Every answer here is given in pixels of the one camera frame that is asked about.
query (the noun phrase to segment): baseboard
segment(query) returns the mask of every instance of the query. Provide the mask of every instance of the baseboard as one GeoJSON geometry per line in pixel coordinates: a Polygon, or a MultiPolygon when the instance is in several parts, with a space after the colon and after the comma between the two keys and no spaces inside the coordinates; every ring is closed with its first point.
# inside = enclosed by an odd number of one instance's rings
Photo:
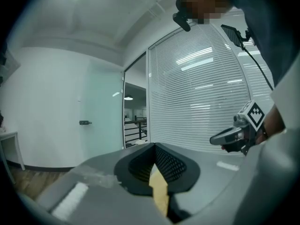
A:
{"type": "MultiPolygon", "coordinates": [[[[21,164],[15,163],[12,161],[7,160],[7,164],[13,167],[21,168],[21,164]]],[[[57,172],[57,173],[65,173],[69,172],[74,167],[35,167],[35,166],[29,166],[24,165],[25,169],[32,170],[32,171],[38,171],[38,172],[57,172]]]]}

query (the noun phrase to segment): white strip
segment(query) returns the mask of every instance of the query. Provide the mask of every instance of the white strip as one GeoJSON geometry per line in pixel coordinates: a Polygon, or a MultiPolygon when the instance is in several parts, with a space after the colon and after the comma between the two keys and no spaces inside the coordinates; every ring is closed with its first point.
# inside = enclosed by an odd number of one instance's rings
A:
{"type": "Polygon", "coordinates": [[[237,166],[237,165],[224,163],[222,161],[218,161],[217,166],[225,168],[225,169],[229,169],[229,170],[232,170],[232,171],[238,171],[240,169],[239,166],[237,166]]]}
{"type": "Polygon", "coordinates": [[[209,62],[213,62],[213,61],[214,61],[213,58],[209,58],[209,59],[206,59],[206,60],[202,60],[202,61],[200,61],[200,62],[197,62],[197,63],[193,63],[193,64],[188,65],[188,66],[186,66],[186,67],[183,67],[181,70],[182,70],[182,71],[185,71],[185,70],[188,70],[188,69],[190,69],[190,68],[194,68],[194,67],[197,67],[197,66],[199,66],[199,65],[203,65],[203,64],[206,64],[206,63],[209,63],[209,62]]]}
{"type": "Polygon", "coordinates": [[[192,58],[194,57],[197,57],[197,56],[200,56],[202,54],[206,54],[206,53],[211,53],[212,52],[212,48],[209,47],[209,48],[206,48],[206,49],[203,49],[203,50],[200,50],[198,52],[195,52],[195,53],[192,53],[191,55],[188,55],[187,57],[183,58],[183,59],[180,59],[178,61],[176,61],[178,64],[181,64],[183,62],[186,62],[188,60],[191,60],[192,58]]]}
{"type": "MultiPolygon", "coordinates": [[[[261,52],[260,51],[252,51],[252,52],[249,52],[251,55],[257,55],[257,54],[261,54],[261,52]]],[[[239,55],[238,55],[238,57],[241,57],[241,56],[249,56],[248,55],[248,53],[246,53],[246,52],[240,52],[239,53],[239,55]]]]}
{"type": "Polygon", "coordinates": [[[88,188],[86,184],[78,182],[53,210],[52,215],[64,222],[68,221],[70,215],[75,211],[83,196],[88,191],[88,188]]]}
{"type": "Polygon", "coordinates": [[[210,87],[210,86],[213,86],[213,84],[211,84],[211,85],[206,85],[206,86],[202,86],[202,87],[199,87],[199,88],[206,88],[206,87],[210,87]]]}
{"type": "Polygon", "coordinates": [[[227,83],[235,83],[235,82],[241,82],[242,79],[239,79],[239,80],[233,80],[233,81],[228,81],[227,83]]]}

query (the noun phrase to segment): ceiling light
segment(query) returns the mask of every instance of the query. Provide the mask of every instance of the ceiling light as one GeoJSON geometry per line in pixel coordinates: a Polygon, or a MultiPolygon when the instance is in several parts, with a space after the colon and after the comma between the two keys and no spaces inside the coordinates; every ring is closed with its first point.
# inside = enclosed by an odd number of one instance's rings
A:
{"type": "Polygon", "coordinates": [[[235,82],[241,82],[241,81],[243,81],[243,80],[239,79],[239,80],[228,81],[227,83],[235,83],[235,82]]]}
{"type": "Polygon", "coordinates": [[[199,65],[203,65],[203,64],[206,64],[206,63],[209,63],[209,62],[213,62],[213,61],[214,61],[213,58],[209,58],[209,59],[206,59],[206,60],[202,60],[202,61],[200,61],[200,62],[193,63],[193,64],[191,64],[191,65],[185,66],[185,67],[183,67],[181,70],[182,70],[182,71],[185,71],[185,70],[188,70],[188,69],[190,69],[190,68],[194,68],[194,67],[197,67],[197,66],[199,66],[199,65]]]}
{"type": "Polygon", "coordinates": [[[126,95],[126,96],[124,97],[124,100],[133,100],[133,97],[130,96],[130,95],[126,95]]]}
{"type": "Polygon", "coordinates": [[[206,86],[202,86],[202,87],[199,87],[199,88],[206,88],[206,87],[211,87],[211,86],[213,86],[213,84],[211,84],[211,85],[206,85],[206,86]]]}
{"type": "Polygon", "coordinates": [[[183,59],[180,59],[177,62],[177,64],[181,64],[183,62],[186,62],[186,61],[189,61],[195,57],[198,57],[200,55],[203,55],[203,54],[206,54],[206,53],[211,53],[212,52],[212,48],[209,47],[209,48],[206,48],[206,49],[203,49],[203,50],[200,50],[198,52],[195,52],[195,53],[192,53],[191,55],[188,55],[187,57],[183,58],[183,59]]]}
{"type": "MultiPolygon", "coordinates": [[[[261,54],[261,52],[260,51],[252,51],[252,52],[249,52],[251,55],[257,55],[257,54],[261,54]]],[[[239,55],[238,55],[238,57],[241,57],[241,56],[249,56],[248,55],[248,53],[246,53],[246,52],[240,52],[239,53],[239,55]]]]}

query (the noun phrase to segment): black perforated gripper pad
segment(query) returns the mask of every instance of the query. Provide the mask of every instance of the black perforated gripper pad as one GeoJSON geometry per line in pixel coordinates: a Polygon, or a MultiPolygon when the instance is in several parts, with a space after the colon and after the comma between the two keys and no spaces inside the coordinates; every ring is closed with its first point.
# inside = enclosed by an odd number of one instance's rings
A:
{"type": "Polygon", "coordinates": [[[154,164],[168,184],[168,195],[188,191],[200,175],[200,168],[195,161],[160,143],[150,143],[122,158],[116,164],[114,174],[128,192],[152,196],[149,179],[154,164]]]}

